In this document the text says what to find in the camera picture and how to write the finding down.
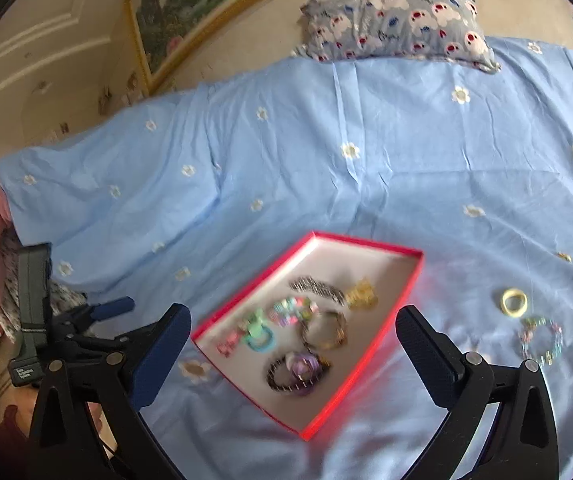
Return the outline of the pink heart hair clip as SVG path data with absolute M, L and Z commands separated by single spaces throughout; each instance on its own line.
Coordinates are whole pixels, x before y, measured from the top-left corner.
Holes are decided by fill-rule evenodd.
M 244 337 L 244 330 L 239 330 L 239 328 L 229 330 L 229 332 L 222 337 L 221 341 L 218 342 L 216 348 L 222 356 L 229 358 Z

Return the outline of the yellow hair claw clip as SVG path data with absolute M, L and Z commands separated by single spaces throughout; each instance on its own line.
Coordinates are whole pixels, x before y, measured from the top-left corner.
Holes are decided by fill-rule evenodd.
M 363 278 L 349 290 L 346 290 L 344 297 L 346 306 L 351 310 L 371 310 L 379 302 L 375 288 L 367 278 Z

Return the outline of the purple hair tie flower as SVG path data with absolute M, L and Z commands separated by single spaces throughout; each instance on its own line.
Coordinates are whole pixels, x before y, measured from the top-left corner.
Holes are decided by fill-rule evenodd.
M 285 356 L 285 366 L 300 382 L 313 378 L 321 370 L 318 356 L 309 352 L 289 352 Z

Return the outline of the green bow hair clip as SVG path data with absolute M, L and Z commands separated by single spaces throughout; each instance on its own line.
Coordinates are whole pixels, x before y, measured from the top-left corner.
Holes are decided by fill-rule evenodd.
M 239 322 L 239 329 L 244 336 L 251 339 L 260 339 L 264 336 L 265 314 L 264 310 L 257 309 L 247 314 Z

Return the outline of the red shallow cardboard box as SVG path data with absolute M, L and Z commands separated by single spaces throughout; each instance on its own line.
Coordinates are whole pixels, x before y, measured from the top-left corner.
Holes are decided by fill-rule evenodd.
M 423 263 L 419 249 L 311 232 L 192 340 L 259 411 L 308 441 L 390 333 Z

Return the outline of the light blue floral bedsheet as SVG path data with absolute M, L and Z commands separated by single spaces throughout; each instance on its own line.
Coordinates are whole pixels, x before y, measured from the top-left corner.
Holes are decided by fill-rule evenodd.
M 397 479 L 443 418 L 387 320 L 412 302 L 488 362 L 541 363 L 560 474 L 573 478 L 573 51 L 495 38 L 500 70 L 405 58 L 281 62 L 172 92 L 65 142 L 0 159 L 24 245 L 53 277 L 134 309 L 114 336 L 187 306 L 153 434 L 190 479 Z M 310 396 L 265 382 L 299 342 L 217 352 L 233 317 L 296 276 L 379 304 Z M 227 309 L 228 316 L 220 310 Z

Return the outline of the blue patterned pillow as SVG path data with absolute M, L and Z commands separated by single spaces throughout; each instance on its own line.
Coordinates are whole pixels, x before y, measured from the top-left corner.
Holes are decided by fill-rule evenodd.
M 296 55 L 318 62 L 401 56 L 459 63 L 495 74 L 477 23 L 477 0 L 309 0 Z

